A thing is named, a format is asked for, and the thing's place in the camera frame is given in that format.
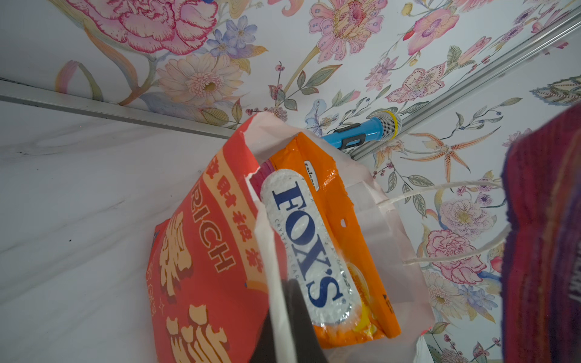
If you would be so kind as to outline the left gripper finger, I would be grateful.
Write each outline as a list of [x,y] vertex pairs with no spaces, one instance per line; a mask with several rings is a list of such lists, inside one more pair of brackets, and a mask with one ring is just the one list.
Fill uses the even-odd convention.
[[295,279],[283,281],[250,358],[251,362],[326,362]]

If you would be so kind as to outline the orange Fox's candy packet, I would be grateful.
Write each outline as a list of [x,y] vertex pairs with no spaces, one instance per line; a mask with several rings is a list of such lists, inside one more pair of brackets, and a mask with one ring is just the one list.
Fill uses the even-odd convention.
[[257,193],[325,348],[402,329],[334,159],[305,134],[261,166]]

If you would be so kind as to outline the red paper bag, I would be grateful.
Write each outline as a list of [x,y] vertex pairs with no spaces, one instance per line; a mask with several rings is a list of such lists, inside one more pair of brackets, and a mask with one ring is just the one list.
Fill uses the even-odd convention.
[[260,169],[303,133],[331,156],[402,329],[325,349],[326,362],[417,362],[435,324],[428,288],[395,207],[368,169],[271,113],[222,146],[172,217],[155,230],[146,283],[161,362],[251,362],[287,275],[284,244],[257,193]]

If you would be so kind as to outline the purple Fox's candy packet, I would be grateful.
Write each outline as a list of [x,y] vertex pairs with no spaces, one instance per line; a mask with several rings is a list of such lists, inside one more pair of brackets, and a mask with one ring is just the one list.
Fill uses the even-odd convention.
[[506,362],[580,360],[580,108],[516,141],[502,172]]

